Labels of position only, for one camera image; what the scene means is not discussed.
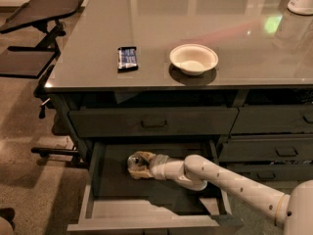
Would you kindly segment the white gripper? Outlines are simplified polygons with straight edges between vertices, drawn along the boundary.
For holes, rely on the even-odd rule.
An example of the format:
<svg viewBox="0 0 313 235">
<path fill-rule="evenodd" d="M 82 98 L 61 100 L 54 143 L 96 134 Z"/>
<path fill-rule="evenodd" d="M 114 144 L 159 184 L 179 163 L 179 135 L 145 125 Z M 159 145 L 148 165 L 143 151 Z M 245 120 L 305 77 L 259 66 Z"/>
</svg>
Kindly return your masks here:
<svg viewBox="0 0 313 235">
<path fill-rule="evenodd" d="M 157 180 L 166 179 L 165 166 L 169 159 L 167 155 L 156 155 L 152 152 L 137 151 L 133 154 L 133 156 L 149 163 L 149 169 L 129 169 L 129 173 L 133 179 L 148 179 L 152 177 Z"/>
</svg>

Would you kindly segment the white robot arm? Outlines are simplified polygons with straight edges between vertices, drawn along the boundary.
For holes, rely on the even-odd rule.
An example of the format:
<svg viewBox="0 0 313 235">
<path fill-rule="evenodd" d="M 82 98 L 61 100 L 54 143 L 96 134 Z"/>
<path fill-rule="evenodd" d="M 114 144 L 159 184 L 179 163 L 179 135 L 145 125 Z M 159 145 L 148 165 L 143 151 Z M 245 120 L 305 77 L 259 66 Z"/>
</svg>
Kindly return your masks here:
<svg viewBox="0 0 313 235">
<path fill-rule="evenodd" d="M 137 151 L 127 160 L 135 179 L 172 180 L 178 185 L 201 191 L 209 183 L 239 198 L 274 220 L 284 235 L 313 235 L 313 181 L 297 185 L 290 194 L 239 175 L 200 156 L 183 160 L 167 155 Z"/>
</svg>

